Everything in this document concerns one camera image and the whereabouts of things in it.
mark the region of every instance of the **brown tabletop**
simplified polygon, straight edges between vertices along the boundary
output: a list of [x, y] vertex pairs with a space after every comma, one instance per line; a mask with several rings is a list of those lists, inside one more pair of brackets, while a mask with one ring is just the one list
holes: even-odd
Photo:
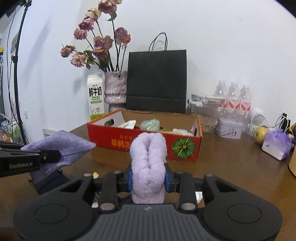
[[[72, 133], [88, 139], [86, 125]], [[101, 175], [124, 170], [129, 161], [129, 152], [96, 147], [71, 166], [64, 167], [63, 173], [69, 179], [94, 171]], [[168, 160], [168, 164], [173, 171], [189, 172], [194, 177], [213, 173], [272, 202], [283, 215], [283, 226], [276, 240], [292, 241], [296, 240], [296, 178], [289, 171], [289, 161], [290, 157], [279, 162], [269, 156], [247, 134], [240, 140], [204, 134], [196, 163]], [[13, 214], [37, 196], [28, 179], [28, 174], [0, 178], [0, 240], [19, 241], [13, 229]], [[166, 194], [165, 202], [176, 203], [177, 198], [177, 194]]]

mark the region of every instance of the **black pole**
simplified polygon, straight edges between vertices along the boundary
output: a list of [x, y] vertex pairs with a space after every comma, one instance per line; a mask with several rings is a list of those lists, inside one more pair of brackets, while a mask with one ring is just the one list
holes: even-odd
[[15, 56], [13, 58], [13, 63], [14, 63], [14, 70], [13, 70], [13, 83], [14, 83], [14, 90], [15, 90], [15, 107], [16, 107], [16, 111], [17, 111], [17, 120], [18, 120], [18, 125], [20, 127], [20, 134], [22, 136], [22, 141], [24, 143], [24, 145], [27, 145], [27, 140], [25, 137], [25, 132], [24, 132], [24, 128], [22, 126], [22, 119], [20, 117], [20, 106], [19, 106], [19, 98], [18, 98], [18, 88], [17, 88], [17, 61], [18, 61], [18, 49], [19, 49], [19, 45], [20, 45], [20, 34], [22, 32], [22, 26], [24, 24], [24, 20], [25, 20], [25, 16], [27, 13], [27, 10], [29, 8], [29, 6], [31, 6], [32, 1], [29, 0], [26, 4], [25, 4], [25, 11], [24, 14], [22, 16], [22, 21], [20, 23], [20, 29], [18, 32], [18, 36], [17, 36], [17, 42], [16, 42], [16, 47], [15, 47]]

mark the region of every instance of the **yellow fruit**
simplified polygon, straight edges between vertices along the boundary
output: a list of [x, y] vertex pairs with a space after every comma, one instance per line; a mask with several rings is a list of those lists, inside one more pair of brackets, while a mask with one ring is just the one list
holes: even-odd
[[263, 126], [259, 126], [256, 128], [256, 130], [253, 133], [253, 137], [258, 144], [263, 144], [265, 134], [268, 132], [268, 129]]

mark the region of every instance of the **folded towel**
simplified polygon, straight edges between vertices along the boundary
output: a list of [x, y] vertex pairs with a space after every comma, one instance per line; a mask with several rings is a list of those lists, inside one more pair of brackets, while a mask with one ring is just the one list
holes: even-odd
[[74, 163], [91, 149], [95, 148], [95, 146], [95, 143], [61, 130], [40, 141], [25, 145], [21, 149], [27, 151], [58, 150], [61, 153], [61, 159], [59, 162], [44, 164], [40, 167], [39, 171], [30, 173], [33, 183], [37, 183], [48, 177], [59, 168], [69, 166]]
[[142, 133], [130, 147], [133, 172], [132, 198], [136, 204], [158, 204], [165, 199], [165, 138], [160, 133]]

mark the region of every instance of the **gray ribbed surface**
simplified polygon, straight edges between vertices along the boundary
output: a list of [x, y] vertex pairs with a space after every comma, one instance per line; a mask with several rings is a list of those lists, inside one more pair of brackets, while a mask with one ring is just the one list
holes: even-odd
[[77, 241], [218, 241], [194, 215], [179, 213], [172, 204], [123, 205], [101, 215]]

